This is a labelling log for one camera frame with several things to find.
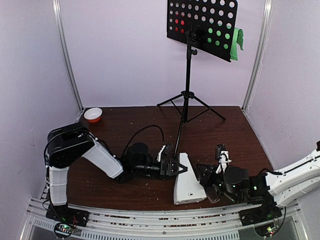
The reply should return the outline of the white metronome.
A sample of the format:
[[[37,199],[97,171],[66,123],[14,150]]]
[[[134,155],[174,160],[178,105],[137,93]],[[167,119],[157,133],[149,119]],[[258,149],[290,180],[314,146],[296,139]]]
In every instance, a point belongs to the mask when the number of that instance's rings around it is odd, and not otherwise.
[[[204,201],[207,198],[204,187],[200,185],[186,152],[181,152],[178,162],[187,167],[187,171],[179,173],[175,178],[173,188],[173,204],[193,204]]]

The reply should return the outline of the clear metronome cover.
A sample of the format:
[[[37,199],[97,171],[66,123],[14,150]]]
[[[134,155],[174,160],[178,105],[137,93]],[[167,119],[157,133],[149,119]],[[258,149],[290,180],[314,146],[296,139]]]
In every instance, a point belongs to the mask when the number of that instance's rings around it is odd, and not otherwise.
[[[214,186],[209,186],[204,188],[207,199],[212,203],[215,204],[221,200],[219,196],[218,190]]]

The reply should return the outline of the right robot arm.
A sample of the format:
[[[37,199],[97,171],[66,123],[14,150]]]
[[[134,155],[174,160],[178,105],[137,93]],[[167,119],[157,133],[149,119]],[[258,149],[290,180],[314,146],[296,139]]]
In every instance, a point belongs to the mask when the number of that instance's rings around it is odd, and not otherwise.
[[[197,180],[213,203],[222,196],[233,203],[262,204],[256,210],[259,220],[268,220],[276,207],[286,207],[293,200],[320,185],[320,149],[317,147],[306,157],[278,170],[263,168],[251,176],[247,168],[231,164],[224,144],[215,148],[217,164],[198,163]]]

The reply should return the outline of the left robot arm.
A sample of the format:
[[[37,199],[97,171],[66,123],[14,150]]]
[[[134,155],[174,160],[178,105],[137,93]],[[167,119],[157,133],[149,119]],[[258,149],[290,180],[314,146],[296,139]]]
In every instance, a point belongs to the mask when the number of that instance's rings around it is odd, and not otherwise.
[[[189,169],[168,156],[171,148],[172,144],[163,142],[159,152],[152,156],[146,143],[133,142],[130,138],[121,155],[116,156],[104,140],[80,122],[50,131],[43,157],[53,215],[61,222],[72,218],[71,209],[66,207],[67,184],[69,170],[77,161],[90,162],[108,178],[121,184],[137,176],[165,180]]]

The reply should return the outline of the right circuit board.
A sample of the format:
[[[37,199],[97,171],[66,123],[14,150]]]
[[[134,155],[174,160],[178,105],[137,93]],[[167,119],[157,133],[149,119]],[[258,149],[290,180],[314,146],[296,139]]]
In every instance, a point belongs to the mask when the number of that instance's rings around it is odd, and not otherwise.
[[[262,238],[273,237],[283,226],[283,223],[269,222],[263,225],[255,226],[255,233]]]

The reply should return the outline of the circuit board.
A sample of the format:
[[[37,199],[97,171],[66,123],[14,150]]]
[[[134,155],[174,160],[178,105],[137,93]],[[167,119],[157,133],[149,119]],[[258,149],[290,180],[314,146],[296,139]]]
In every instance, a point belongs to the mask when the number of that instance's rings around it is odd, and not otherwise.
[[[263,225],[255,226],[255,233],[262,238],[273,237],[283,226],[283,223],[269,222]]]
[[[53,233],[60,239],[69,238],[75,231],[75,227],[69,224],[58,222],[54,225]]]

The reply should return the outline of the orange white bowl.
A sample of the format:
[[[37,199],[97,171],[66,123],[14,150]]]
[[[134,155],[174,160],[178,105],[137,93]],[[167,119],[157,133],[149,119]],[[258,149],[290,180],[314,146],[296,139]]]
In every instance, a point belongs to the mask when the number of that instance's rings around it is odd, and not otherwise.
[[[89,123],[98,123],[101,120],[103,114],[103,110],[99,107],[93,107],[88,109],[84,113],[84,118],[89,122]]]

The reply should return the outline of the green cloth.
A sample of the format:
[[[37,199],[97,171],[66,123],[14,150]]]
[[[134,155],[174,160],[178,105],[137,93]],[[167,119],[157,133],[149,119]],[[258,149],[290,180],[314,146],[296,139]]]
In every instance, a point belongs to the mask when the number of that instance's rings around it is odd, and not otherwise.
[[[241,28],[234,28],[233,37],[232,37],[232,44],[230,50],[230,59],[233,61],[238,61],[238,47],[241,51],[243,51],[244,45],[244,32]]]

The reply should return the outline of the black music stand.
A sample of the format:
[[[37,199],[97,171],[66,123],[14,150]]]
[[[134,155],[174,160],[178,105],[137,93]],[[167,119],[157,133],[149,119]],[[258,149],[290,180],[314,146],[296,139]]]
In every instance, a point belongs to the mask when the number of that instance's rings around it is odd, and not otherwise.
[[[185,89],[178,95],[159,104],[174,103],[183,98],[180,122],[173,155],[176,157],[181,140],[183,125],[191,121],[189,101],[196,100],[205,107],[204,112],[212,112],[223,121],[224,116],[199,99],[190,90],[192,57],[204,51],[219,59],[231,62],[231,49],[238,11],[236,0],[169,0],[167,1],[166,36],[186,44]]]

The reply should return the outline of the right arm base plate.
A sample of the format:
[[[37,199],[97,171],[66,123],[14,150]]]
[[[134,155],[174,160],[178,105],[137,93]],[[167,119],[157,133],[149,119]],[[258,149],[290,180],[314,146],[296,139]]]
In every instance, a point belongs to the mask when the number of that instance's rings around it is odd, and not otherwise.
[[[239,212],[239,218],[242,226],[249,226],[259,224],[262,222],[270,221],[282,216],[282,210],[280,208],[264,208],[256,207],[252,209],[241,210]]]

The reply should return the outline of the aluminium front rail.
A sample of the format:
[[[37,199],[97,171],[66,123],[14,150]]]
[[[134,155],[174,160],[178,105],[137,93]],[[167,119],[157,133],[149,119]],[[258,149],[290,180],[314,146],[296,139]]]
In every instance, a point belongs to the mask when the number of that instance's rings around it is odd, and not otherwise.
[[[36,238],[36,230],[44,230],[40,240],[57,240],[53,233],[56,222],[46,218],[44,199],[32,198],[26,211],[19,240]],[[243,226],[241,210],[253,205],[171,210],[133,211],[72,205],[89,212],[85,227],[76,226],[70,238],[79,240],[308,240],[297,203],[286,208],[285,222],[271,238],[260,237],[255,228],[277,224],[278,220]]]

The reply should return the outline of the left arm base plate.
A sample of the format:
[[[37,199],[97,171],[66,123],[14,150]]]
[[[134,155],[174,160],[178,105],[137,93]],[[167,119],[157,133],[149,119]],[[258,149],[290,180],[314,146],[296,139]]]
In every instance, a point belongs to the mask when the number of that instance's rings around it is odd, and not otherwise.
[[[72,226],[86,227],[89,215],[90,213],[85,210],[74,208],[67,208],[67,210],[57,210],[53,208],[46,212],[45,217]]]

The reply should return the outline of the right aluminium frame post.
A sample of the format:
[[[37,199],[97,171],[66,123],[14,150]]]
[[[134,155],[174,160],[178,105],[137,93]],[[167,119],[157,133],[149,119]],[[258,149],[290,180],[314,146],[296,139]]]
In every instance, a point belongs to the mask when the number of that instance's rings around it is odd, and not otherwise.
[[[249,84],[247,87],[246,95],[242,105],[242,111],[247,115],[250,111],[255,92],[258,86],[258,81],[263,68],[263,57],[267,50],[268,40],[271,30],[273,0],[264,1],[264,11],[261,22],[260,35],[253,63],[252,72],[250,75]]]

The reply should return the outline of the aluminium frame post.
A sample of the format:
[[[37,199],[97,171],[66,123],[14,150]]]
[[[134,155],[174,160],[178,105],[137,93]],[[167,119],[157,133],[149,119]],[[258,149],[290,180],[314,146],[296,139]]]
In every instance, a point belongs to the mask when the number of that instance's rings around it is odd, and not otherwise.
[[[80,112],[84,110],[81,97],[79,94],[79,90],[76,84],[72,64],[71,64],[71,59],[68,51],[68,46],[67,46],[67,40],[66,40],[66,35],[65,35],[65,30],[64,30],[64,24],[63,24],[63,16],[62,16],[62,11],[61,11],[61,3],[59,0],[52,0],[52,7],[53,7],[53,14],[57,26],[57,31],[59,34],[59,39],[60,39],[60,45],[61,45],[61,50],[62,50],[62,55],[63,55],[63,61],[67,73],[68,80],[70,82],[71,90],[73,93],[73,96],[75,98],[77,107]]]
[[[264,1],[264,11],[261,22],[260,35],[253,63],[252,72],[250,75],[249,84],[247,87],[246,95],[242,105],[242,111],[247,115],[250,111],[255,92],[258,86],[258,81],[263,68],[263,57],[267,50],[268,40],[271,30],[273,0]]]

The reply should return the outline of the left aluminium frame post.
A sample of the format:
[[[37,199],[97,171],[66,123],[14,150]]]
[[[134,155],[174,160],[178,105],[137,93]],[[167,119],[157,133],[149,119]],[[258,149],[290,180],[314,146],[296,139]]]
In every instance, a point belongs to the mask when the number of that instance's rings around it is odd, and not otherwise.
[[[81,97],[79,94],[79,90],[76,84],[72,64],[71,64],[71,59],[68,51],[68,46],[67,46],[67,40],[66,40],[66,35],[65,35],[65,30],[64,30],[64,24],[63,24],[63,16],[62,16],[62,11],[61,11],[61,3],[59,0],[52,0],[52,7],[53,7],[53,14],[57,26],[57,31],[59,34],[59,39],[60,39],[60,45],[61,45],[61,50],[62,50],[62,55],[63,55],[63,61],[67,73],[68,80],[70,82],[71,90],[73,93],[73,96],[75,98],[77,107],[80,112],[84,110]]]

